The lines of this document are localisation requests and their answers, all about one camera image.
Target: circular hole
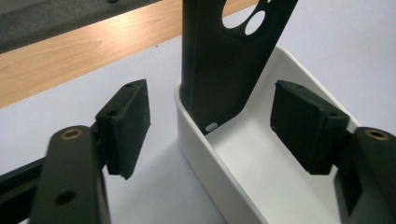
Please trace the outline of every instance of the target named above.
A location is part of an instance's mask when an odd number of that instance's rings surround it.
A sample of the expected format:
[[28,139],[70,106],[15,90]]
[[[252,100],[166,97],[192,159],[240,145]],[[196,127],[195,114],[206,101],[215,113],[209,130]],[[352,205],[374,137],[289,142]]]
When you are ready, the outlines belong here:
[[229,15],[227,12],[231,11],[232,7],[238,4],[237,2],[240,2],[240,0],[227,0],[225,2],[224,9],[222,11],[222,23],[225,28],[233,29],[246,21],[251,13],[253,13],[254,8],[259,3],[259,0],[255,0],[255,6],[240,10],[235,12],[231,17],[227,17]]
[[76,193],[72,190],[69,190],[58,195],[58,197],[56,197],[55,199],[55,203],[58,205],[64,205],[73,201],[75,197],[76,197]]
[[64,133],[62,133],[62,139],[63,140],[70,140],[74,138],[78,138],[82,135],[82,130],[81,129],[71,129],[67,130]]
[[254,16],[250,19],[247,23],[247,28],[245,29],[246,35],[251,35],[256,32],[259,27],[262,25],[262,22],[265,19],[265,12],[259,11],[258,13],[254,14]]
[[366,134],[376,140],[381,140],[381,141],[389,140],[388,135],[386,133],[379,131],[379,130],[368,129],[368,130],[366,130]]
[[110,117],[114,117],[114,116],[116,116],[118,113],[117,113],[117,111],[109,111],[109,112],[107,112],[106,113],[108,116],[110,116]]

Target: small metal bolt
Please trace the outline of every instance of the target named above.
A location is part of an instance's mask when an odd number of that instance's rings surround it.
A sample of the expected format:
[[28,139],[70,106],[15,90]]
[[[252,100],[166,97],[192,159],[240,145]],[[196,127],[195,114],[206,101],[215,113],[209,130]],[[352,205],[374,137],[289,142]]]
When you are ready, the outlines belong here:
[[379,130],[367,129],[365,133],[368,136],[370,136],[376,140],[380,140],[380,141],[388,141],[389,140],[389,136],[386,133],[383,133]]
[[70,129],[62,133],[61,138],[63,140],[71,140],[78,138],[82,135],[82,130],[81,129]]

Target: black metal bracket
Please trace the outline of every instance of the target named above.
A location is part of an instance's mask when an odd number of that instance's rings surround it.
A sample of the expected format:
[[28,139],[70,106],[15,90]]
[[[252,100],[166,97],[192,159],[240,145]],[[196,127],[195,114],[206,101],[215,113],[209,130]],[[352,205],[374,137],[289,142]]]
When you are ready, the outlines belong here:
[[[221,21],[226,0],[183,0],[180,99],[202,133],[235,117],[244,108],[297,0],[261,0],[241,25]],[[246,35],[257,13],[260,27]]]
[[128,179],[149,125],[146,80],[124,85],[91,128],[57,132],[45,158],[0,176],[0,223],[110,223],[102,169]]
[[276,83],[271,128],[311,175],[334,179],[343,224],[396,223],[396,137],[369,127],[354,133],[349,116],[309,89]]

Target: black screw hole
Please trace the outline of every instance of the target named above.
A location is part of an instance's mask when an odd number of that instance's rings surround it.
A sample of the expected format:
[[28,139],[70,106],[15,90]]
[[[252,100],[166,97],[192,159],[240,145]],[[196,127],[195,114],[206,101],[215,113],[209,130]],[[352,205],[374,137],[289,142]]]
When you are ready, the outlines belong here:
[[72,190],[69,190],[58,195],[58,197],[55,199],[55,203],[58,205],[64,205],[73,201],[74,198],[76,198],[76,193]]
[[219,125],[218,125],[216,122],[213,122],[213,123],[207,125],[207,126],[205,127],[205,130],[206,130],[207,132],[210,133],[210,132],[212,132],[213,130],[217,129],[218,127],[219,127]]
[[78,138],[82,135],[82,130],[81,129],[71,129],[67,130],[64,133],[62,133],[62,139],[63,140],[70,140],[74,138]]
[[389,140],[389,137],[387,134],[380,132],[378,130],[374,129],[369,129],[366,130],[366,134],[369,135],[370,137],[376,139],[376,140],[381,140],[381,141],[387,141]]
[[110,116],[110,117],[114,117],[114,116],[116,116],[118,113],[117,113],[117,111],[109,111],[109,112],[107,112],[106,113],[108,116]]

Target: gray fabric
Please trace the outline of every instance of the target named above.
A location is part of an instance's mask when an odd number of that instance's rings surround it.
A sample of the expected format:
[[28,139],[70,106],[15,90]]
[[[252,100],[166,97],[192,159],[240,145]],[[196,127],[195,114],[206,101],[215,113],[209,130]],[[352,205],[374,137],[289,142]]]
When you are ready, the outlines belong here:
[[0,53],[63,34],[158,0],[46,0],[0,15]]

